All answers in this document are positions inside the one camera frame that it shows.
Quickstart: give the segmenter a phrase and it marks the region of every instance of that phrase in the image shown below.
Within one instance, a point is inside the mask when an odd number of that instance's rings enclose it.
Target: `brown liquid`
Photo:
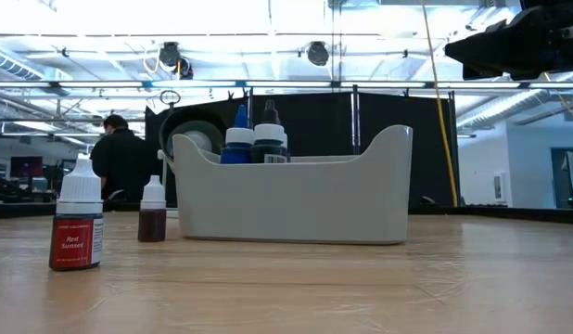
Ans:
[[[167,211],[165,209],[140,211],[138,218],[138,241],[164,241],[166,228]]]

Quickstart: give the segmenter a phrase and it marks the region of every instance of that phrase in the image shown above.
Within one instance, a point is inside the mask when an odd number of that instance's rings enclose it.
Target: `computer monitor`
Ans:
[[[10,158],[10,177],[39,177],[43,175],[42,157]]]

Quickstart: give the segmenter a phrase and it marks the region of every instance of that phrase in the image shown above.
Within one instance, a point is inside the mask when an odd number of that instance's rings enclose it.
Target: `blue bottle cap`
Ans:
[[[235,123],[233,127],[248,128],[248,107],[245,105],[239,106],[239,111],[235,116]]]

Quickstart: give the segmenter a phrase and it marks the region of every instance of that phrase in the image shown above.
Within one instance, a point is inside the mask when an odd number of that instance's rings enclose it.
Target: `black dropper cap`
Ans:
[[[274,100],[266,101],[266,107],[264,108],[264,114],[261,117],[261,123],[280,125],[280,119],[278,118],[278,111],[274,108]]]

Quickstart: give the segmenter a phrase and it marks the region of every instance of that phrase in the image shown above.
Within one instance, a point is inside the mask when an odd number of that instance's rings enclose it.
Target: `wooden table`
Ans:
[[[412,217],[399,246],[136,241],[47,267],[49,217],[0,220],[0,334],[573,333],[573,225]]]

